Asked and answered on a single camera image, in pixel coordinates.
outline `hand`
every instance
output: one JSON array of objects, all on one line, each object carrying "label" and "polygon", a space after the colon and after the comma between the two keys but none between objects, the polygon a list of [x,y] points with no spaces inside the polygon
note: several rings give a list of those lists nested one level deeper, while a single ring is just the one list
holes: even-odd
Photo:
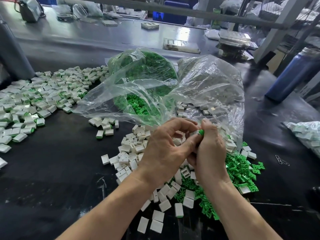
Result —
[{"label": "hand", "polygon": [[230,181],[226,170],[226,146],[217,127],[208,119],[203,119],[201,128],[204,137],[197,150],[187,160],[194,167],[195,176],[204,189],[218,181]]},{"label": "hand", "polygon": [[172,137],[182,138],[177,131],[189,133],[198,129],[197,122],[182,118],[172,118],[159,126],[148,141],[136,177],[154,188],[171,179],[202,139],[200,135],[193,135],[182,145],[175,146]]}]

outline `workbench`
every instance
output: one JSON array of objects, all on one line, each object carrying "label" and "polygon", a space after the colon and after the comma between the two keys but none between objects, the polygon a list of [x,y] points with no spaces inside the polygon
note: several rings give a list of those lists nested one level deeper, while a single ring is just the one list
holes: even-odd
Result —
[{"label": "workbench", "polygon": [[[120,21],[117,27],[102,23],[59,22],[50,7],[47,17],[25,24],[13,3],[0,2],[0,13],[9,24],[35,71],[68,67],[96,67],[125,49],[143,46],[173,64],[196,54],[162,50],[163,38],[196,42],[200,55],[215,54],[216,42],[203,29],[160,24],[159,30],[143,30],[140,21]],[[243,139],[266,169],[257,176],[259,192],[249,195],[251,204],[283,239],[320,239],[317,212],[310,204],[310,189],[320,186],[320,159],[304,147],[282,122],[318,121],[320,114],[296,94],[274,104],[264,94],[275,81],[251,62],[230,61],[242,74],[245,90]],[[55,239],[102,200],[96,182],[104,176],[106,195],[116,187],[115,170],[102,165],[101,156],[118,154],[122,138],[133,124],[120,122],[114,136],[95,138],[97,128],[88,118],[54,112],[45,126],[13,144],[1,157],[8,162],[0,170],[0,238]],[[280,165],[275,155],[290,166]],[[184,208],[184,218],[165,212],[162,234],[149,229],[137,232],[141,216],[151,219],[158,205],[139,212],[123,239],[227,239],[222,224],[201,214],[200,207]]]}]

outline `person's right hand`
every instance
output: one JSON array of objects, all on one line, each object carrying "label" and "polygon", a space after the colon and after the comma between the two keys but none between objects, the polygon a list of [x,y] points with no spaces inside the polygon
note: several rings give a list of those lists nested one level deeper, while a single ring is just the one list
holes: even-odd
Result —
[{"label": "person's right hand", "polygon": [[228,182],[230,177],[225,164],[226,146],[217,127],[205,118],[202,120],[201,128],[204,130],[204,137],[197,155],[190,155],[187,161],[194,167],[200,185],[206,189],[213,183]]}]

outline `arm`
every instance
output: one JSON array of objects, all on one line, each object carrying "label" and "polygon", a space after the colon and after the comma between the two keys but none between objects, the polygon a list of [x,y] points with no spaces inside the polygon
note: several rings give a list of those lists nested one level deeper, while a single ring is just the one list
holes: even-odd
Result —
[{"label": "arm", "polygon": [[247,202],[230,181],[225,166],[226,147],[218,129],[202,121],[204,137],[197,157],[189,157],[196,177],[216,210],[230,240],[281,240],[259,212]]},{"label": "arm", "polygon": [[105,200],[76,221],[57,240],[118,240],[152,192],[178,171],[185,158],[202,139],[189,137],[175,147],[172,137],[197,130],[197,123],[175,118],[159,126],[148,141],[143,158],[134,170]]}]

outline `forearm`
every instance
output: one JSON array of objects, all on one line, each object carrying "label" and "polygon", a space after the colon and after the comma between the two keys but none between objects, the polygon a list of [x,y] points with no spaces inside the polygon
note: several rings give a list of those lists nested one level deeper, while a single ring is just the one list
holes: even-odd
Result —
[{"label": "forearm", "polygon": [[230,240],[281,239],[231,181],[213,184],[206,194]]},{"label": "forearm", "polygon": [[121,239],[153,188],[131,173],[116,190],[70,226],[57,240]]}]

